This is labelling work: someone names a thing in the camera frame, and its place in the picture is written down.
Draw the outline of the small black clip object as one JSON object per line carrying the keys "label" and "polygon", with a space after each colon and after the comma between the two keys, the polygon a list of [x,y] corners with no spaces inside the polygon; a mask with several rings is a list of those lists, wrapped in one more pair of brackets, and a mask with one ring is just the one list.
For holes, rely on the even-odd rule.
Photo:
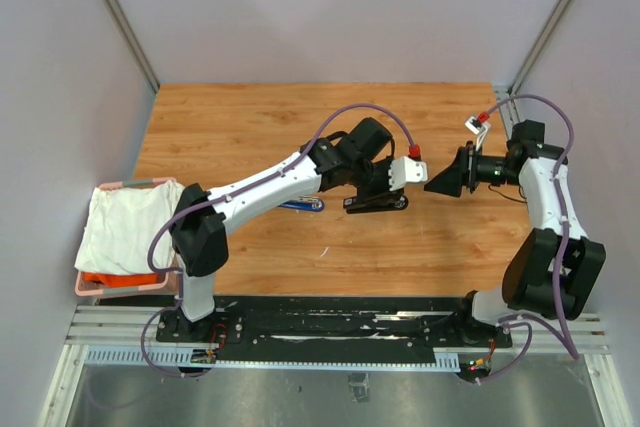
{"label": "small black clip object", "polygon": [[359,194],[343,201],[343,209],[347,214],[402,211],[408,205],[408,198],[403,192],[399,191],[384,192],[377,195]]}

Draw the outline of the blue black stapler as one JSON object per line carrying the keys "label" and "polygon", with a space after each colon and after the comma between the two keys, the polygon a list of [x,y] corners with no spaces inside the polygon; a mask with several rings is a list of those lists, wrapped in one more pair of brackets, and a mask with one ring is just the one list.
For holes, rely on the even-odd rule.
{"label": "blue black stapler", "polygon": [[281,203],[280,207],[296,211],[321,212],[325,203],[319,197],[301,196]]}

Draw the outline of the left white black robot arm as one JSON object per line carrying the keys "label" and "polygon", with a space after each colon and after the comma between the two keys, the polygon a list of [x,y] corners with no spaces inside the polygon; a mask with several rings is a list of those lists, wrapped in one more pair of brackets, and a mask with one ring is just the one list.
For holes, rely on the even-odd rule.
{"label": "left white black robot arm", "polygon": [[284,161],[234,184],[208,191],[199,184],[188,186],[161,229],[170,234],[179,259],[181,333],[195,343],[212,335],[213,287],[229,259],[228,238],[259,215],[296,197],[344,185],[356,189],[343,203],[350,214],[404,209],[404,188],[424,181],[425,166],[412,155],[380,155],[394,146],[392,133],[367,117],[349,132],[317,133]]}

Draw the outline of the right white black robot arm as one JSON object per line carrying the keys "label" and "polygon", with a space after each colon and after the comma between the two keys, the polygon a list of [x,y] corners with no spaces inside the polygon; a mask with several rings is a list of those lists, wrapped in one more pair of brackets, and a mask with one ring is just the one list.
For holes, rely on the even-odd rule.
{"label": "right white black robot arm", "polygon": [[575,213],[564,150],[546,143],[544,136],[543,123],[525,120],[514,125],[504,156],[486,155],[468,142],[424,188],[459,197],[482,184],[514,185],[525,197],[531,231],[507,266],[501,287],[470,292],[464,315],[452,324],[463,346],[477,346],[487,338],[490,323],[516,311],[578,318],[606,260],[604,245],[589,239]]}

